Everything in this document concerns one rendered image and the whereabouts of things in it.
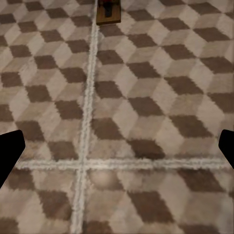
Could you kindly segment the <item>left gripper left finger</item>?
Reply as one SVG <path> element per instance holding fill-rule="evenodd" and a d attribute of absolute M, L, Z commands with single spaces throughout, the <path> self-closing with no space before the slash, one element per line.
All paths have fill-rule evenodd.
<path fill-rule="evenodd" d="M 25 141 L 21 130 L 0 135 L 0 188 L 24 149 Z"/>

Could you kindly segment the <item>mousetrap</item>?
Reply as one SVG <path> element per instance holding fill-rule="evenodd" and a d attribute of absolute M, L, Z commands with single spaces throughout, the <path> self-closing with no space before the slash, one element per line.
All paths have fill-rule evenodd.
<path fill-rule="evenodd" d="M 97 25 L 121 22 L 121 0 L 97 0 Z"/>

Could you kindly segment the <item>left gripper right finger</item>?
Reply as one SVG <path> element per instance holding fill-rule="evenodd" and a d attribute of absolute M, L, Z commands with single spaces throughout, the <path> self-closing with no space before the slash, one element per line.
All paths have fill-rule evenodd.
<path fill-rule="evenodd" d="M 218 147 L 234 169 L 234 132 L 222 130 Z"/>

